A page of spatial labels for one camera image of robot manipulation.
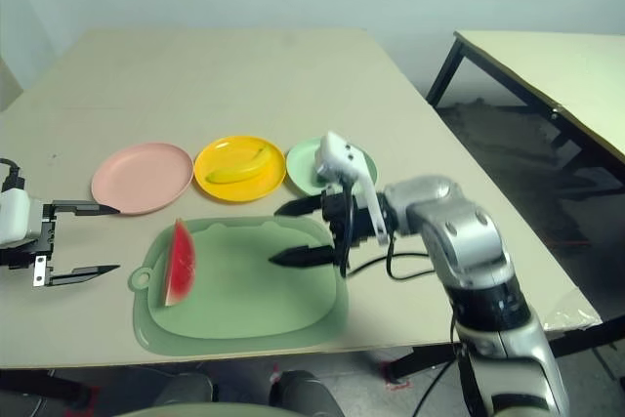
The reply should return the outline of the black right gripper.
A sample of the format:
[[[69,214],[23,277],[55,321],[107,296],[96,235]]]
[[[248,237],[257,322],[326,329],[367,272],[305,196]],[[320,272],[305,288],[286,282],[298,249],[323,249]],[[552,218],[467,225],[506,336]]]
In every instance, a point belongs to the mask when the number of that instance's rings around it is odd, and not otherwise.
[[[285,202],[274,211],[275,216],[300,217],[321,211],[332,234],[332,245],[296,246],[269,257],[269,262],[289,269],[309,269],[333,265],[335,254],[345,254],[360,242],[379,234],[377,223],[361,190],[324,189],[321,194]]]

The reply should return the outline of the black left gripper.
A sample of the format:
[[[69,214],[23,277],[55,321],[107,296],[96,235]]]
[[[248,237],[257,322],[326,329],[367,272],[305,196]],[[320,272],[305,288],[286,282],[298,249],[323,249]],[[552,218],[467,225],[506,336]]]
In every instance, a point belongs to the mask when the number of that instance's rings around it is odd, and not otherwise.
[[[48,263],[54,250],[54,220],[58,213],[79,216],[117,215],[118,209],[96,201],[55,200],[51,217],[46,216],[42,203],[20,204],[8,212],[2,211],[2,265],[9,269],[33,267],[34,287],[62,286],[92,280],[114,271],[119,265],[76,268],[67,274],[52,275]]]

